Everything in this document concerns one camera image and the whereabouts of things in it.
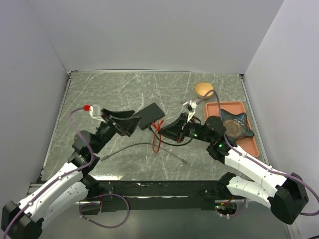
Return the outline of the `blue star-shaped dish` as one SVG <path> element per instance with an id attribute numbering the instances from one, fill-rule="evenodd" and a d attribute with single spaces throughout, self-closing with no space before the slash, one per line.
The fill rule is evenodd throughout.
<path id="1" fill-rule="evenodd" d="M 232 114 L 224 109 L 221 109 L 221 118 L 223 125 L 226 127 L 226 136 L 231 143 L 241 138 L 252 138 L 255 134 L 248 126 L 247 114 Z"/>

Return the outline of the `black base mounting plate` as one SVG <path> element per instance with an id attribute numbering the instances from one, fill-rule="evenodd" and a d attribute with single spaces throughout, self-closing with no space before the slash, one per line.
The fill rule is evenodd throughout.
<path id="1" fill-rule="evenodd" d="M 215 210 L 216 201 L 232 198 L 225 185 L 199 181 L 98 181 L 89 183 L 81 202 L 101 203 L 101 212 L 119 210 Z"/>

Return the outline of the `yellow ceramic bowl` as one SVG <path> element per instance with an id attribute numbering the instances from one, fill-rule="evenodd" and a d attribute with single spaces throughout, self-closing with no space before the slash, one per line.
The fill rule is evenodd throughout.
<path id="1" fill-rule="evenodd" d="M 209 82 L 198 82 L 195 85 L 195 91 L 199 99 L 202 99 L 208 91 L 213 89 L 213 85 Z"/>

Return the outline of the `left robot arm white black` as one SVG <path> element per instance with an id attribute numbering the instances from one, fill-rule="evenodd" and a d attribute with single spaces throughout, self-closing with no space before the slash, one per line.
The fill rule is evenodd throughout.
<path id="1" fill-rule="evenodd" d="M 98 105 L 80 110 L 101 122 L 96 132 L 75 129 L 74 151 L 62 168 L 26 198 L 3 207 L 0 228 L 4 238 L 37 239 L 43 228 L 72 204 L 85 198 L 94 200 L 99 194 L 98 181 L 89 173 L 99 161 L 97 153 L 116 134 L 130 137 L 142 119 L 134 111 L 113 112 Z"/>

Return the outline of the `black network switch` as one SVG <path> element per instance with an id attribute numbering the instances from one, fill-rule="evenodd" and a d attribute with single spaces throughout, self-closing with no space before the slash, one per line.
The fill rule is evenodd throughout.
<path id="1" fill-rule="evenodd" d="M 153 122 L 156 122 L 157 120 L 163 118 L 165 116 L 165 113 L 156 103 L 152 103 L 133 114 L 133 116 L 141 118 L 138 127 L 141 130 L 144 130 L 148 128 Z"/>

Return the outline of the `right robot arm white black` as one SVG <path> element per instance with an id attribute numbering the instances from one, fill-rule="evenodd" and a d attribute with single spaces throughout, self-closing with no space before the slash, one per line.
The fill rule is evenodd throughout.
<path id="1" fill-rule="evenodd" d="M 159 130 L 159 134 L 176 142 L 185 137 L 208 142 L 209 155 L 249 177 L 245 180 L 226 173 L 219 180 L 218 194 L 222 198 L 232 195 L 247 198 L 269 208 L 273 215 L 291 225 L 301 215 L 309 201 L 306 185 L 295 173 L 286 174 L 262 163 L 240 146 L 229 144 L 226 128 L 218 116 L 210 116 L 204 124 L 188 120 L 186 113 Z"/>

